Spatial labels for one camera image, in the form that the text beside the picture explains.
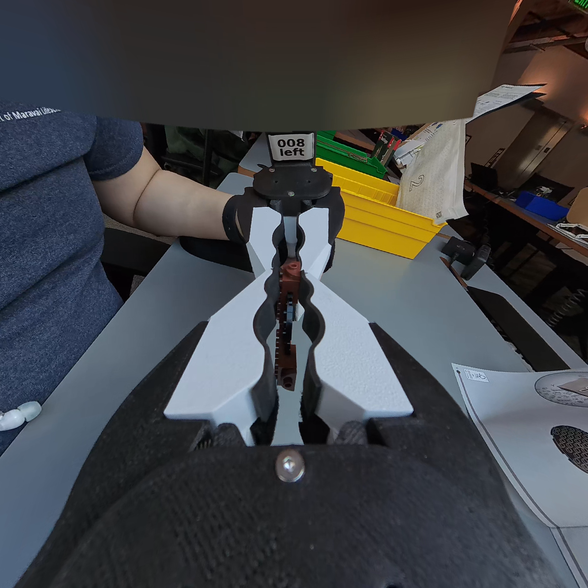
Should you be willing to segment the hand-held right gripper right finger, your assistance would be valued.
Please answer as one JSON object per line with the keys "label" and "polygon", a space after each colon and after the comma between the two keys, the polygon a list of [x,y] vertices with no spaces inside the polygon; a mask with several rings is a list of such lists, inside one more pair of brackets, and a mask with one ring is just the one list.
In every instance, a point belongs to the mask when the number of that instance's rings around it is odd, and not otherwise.
{"label": "hand-held right gripper right finger", "polygon": [[311,340],[302,415],[327,425],[413,413],[369,322],[319,279],[302,272],[299,300]]}

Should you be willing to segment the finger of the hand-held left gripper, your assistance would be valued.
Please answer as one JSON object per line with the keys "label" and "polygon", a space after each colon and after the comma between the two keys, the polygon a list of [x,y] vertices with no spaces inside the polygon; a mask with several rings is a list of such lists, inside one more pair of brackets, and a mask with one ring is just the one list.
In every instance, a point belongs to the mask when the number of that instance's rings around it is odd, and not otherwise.
{"label": "finger of the hand-held left gripper", "polygon": [[255,279],[280,265],[278,245],[282,237],[282,215],[269,207],[254,208],[246,248]]}
{"label": "finger of the hand-held left gripper", "polygon": [[329,210],[312,208],[298,217],[304,242],[299,251],[301,275],[311,275],[312,283],[320,283],[332,246],[329,237]]}

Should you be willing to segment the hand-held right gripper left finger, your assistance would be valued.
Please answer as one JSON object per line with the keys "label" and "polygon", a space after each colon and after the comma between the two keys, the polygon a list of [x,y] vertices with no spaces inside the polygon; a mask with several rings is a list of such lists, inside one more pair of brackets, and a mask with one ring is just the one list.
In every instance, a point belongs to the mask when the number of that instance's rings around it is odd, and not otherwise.
{"label": "hand-held right gripper left finger", "polygon": [[276,401],[267,345],[278,270],[268,270],[208,321],[165,408],[169,419],[268,420]]}

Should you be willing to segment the brown black brick assembly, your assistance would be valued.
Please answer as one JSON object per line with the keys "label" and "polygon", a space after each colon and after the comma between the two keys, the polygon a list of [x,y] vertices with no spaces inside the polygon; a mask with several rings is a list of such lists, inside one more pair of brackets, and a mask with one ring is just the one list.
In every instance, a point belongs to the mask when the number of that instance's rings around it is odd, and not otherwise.
{"label": "brown black brick assembly", "polygon": [[298,317],[301,264],[289,258],[280,268],[280,295],[276,303],[275,376],[277,385],[294,391],[297,375],[293,324]]}

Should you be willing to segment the grey desk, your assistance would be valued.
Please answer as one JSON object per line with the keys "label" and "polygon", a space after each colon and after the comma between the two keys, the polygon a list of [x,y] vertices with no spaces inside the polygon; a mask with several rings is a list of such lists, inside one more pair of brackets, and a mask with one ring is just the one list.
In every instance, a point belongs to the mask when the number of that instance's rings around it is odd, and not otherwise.
{"label": "grey desk", "polygon": [[[339,242],[326,284],[374,320],[454,396],[452,361],[498,371],[522,363],[439,261]],[[15,587],[61,514],[93,442],[131,389],[252,278],[173,245],[48,399],[48,416],[1,457],[1,587]]]}

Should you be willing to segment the black wrist brace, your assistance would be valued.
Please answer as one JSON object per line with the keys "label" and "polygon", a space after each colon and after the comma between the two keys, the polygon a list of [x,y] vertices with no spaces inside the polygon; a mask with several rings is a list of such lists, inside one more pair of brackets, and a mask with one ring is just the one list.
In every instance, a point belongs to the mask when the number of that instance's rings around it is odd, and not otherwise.
{"label": "black wrist brace", "polygon": [[248,243],[253,210],[258,204],[258,197],[251,191],[229,198],[222,213],[222,223],[228,240],[240,245]]}

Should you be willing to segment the yellow plastic bin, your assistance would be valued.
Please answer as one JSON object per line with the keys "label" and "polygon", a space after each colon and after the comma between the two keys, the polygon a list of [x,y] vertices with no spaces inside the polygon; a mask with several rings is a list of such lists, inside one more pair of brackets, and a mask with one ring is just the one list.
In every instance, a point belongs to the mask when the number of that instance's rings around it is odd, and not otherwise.
{"label": "yellow plastic bin", "polygon": [[414,259],[445,224],[395,206],[399,186],[316,158],[340,187],[345,218],[338,238]]}

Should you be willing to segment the green red carton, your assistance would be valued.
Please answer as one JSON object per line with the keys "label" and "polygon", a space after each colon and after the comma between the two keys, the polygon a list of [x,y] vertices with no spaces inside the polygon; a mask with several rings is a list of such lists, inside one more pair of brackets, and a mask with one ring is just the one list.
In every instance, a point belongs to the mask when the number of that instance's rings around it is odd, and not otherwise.
{"label": "green red carton", "polygon": [[382,130],[371,152],[371,157],[377,159],[383,166],[387,166],[402,142],[403,139],[395,136],[394,133]]}

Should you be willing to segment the white numbered paper bag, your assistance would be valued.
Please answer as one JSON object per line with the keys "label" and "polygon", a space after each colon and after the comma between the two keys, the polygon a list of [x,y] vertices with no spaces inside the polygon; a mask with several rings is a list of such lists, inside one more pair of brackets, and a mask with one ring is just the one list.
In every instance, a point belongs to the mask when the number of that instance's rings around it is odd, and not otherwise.
{"label": "white numbered paper bag", "polygon": [[404,165],[396,206],[435,224],[467,215],[463,203],[467,119],[425,125],[395,157]]}

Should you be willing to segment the black rounded device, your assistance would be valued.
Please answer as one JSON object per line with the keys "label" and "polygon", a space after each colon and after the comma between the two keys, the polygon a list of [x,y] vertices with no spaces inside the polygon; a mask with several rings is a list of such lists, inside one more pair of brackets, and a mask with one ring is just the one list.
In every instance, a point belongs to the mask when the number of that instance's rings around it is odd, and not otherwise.
{"label": "black rounded device", "polygon": [[487,264],[491,248],[489,245],[482,245],[473,255],[471,261],[468,261],[460,274],[464,281],[469,281],[485,264]]}

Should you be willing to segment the white instruction booklet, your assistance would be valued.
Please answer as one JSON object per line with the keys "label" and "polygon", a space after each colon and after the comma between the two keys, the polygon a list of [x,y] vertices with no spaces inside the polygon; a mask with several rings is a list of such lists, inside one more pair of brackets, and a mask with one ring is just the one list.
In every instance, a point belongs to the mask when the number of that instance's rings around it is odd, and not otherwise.
{"label": "white instruction booklet", "polygon": [[587,587],[587,370],[452,368],[500,468]]}

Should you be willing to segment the wooden workbench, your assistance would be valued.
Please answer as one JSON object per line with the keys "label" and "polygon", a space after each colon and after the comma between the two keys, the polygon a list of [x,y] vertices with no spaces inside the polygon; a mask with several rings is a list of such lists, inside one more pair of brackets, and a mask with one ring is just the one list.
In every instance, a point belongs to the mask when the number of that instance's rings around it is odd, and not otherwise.
{"label": "wooden workbench", "polygon": [[489,202],[493,202],[494,204],[500,206],[504,210],[507,210],[510,214],[515,215],[516,217],[527,222],[528,224],[531,224],[532,226],[536,227],[539,231],[547,234],[556,241],[564,243],[566,247],[573,249],[583,257],[587,257],[587,245],[585,243],[578,241],[577,239],[570,238],[564,233],[558,231],[555,228],[555,225],[549,222],[549,219],[541,217],[540,215],[537,215],[533,212],[529,212],[528,210],[525,210],[517,206],[513,202],[510,202],[510,200],[506,198],[492,194],[484,190],[483,188],[475,185],[468,179],[464,180],[464,188],[472,190],[478,193],[479,195],[482,195]]}

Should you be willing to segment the white earphones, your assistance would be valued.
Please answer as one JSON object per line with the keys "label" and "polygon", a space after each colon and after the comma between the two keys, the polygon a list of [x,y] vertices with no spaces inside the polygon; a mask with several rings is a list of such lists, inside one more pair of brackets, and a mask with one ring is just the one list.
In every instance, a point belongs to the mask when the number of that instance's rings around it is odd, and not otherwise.
{"label": "white earphones", "polygon": [[37,401],[28,401],[15,409],[1,412],[1,431],[17,429],[23,424],[32,421],[41,413],[42,407]]}

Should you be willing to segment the person in navy shirt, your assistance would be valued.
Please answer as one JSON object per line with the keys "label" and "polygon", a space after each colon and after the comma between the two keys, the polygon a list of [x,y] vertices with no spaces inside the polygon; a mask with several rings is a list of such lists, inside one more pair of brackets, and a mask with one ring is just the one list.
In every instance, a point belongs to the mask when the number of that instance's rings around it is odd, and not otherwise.
{"label": "person in navy shirt", "polygon": [[122,305],[93,180],[138,163],[139,122],[1,99],[1,412],[42,404]]}

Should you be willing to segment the blue plastic bin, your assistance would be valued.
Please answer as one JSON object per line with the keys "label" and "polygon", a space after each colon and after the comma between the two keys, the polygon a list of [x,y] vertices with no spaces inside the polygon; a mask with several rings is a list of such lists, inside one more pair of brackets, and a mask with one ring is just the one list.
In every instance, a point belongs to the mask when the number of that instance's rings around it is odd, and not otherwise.
{"label": "blue plastic bin", "polygon": [[569,212],[569,209],[560,206],[558,203],[527,191],[519,193],[515,204],[533,214],[553,221],[566,218]]}

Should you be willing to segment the white printed paper sheet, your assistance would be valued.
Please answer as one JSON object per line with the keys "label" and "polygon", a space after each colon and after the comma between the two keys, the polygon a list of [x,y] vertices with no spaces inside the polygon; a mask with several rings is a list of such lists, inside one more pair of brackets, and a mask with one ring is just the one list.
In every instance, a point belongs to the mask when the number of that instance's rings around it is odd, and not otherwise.
{"label": "white printed paper sheet", "polygon": [[540,98],[544,92],[540,92],[546,84],[539,85],[507,85],[503,84],[479,96],[476,100],[473,115],[464,119],[465,124],[498,111],[502,108],[522,104],[525,101]]}

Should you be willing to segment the beige board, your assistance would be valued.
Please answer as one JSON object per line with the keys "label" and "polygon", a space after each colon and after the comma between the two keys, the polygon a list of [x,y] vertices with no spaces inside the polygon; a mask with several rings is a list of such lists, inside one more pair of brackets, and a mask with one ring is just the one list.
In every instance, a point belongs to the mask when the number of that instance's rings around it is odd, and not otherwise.
{"label": "beige board", "polygon": [[588,187],[581,189],[571,203],[566,219],[570,224],[587,227]]}

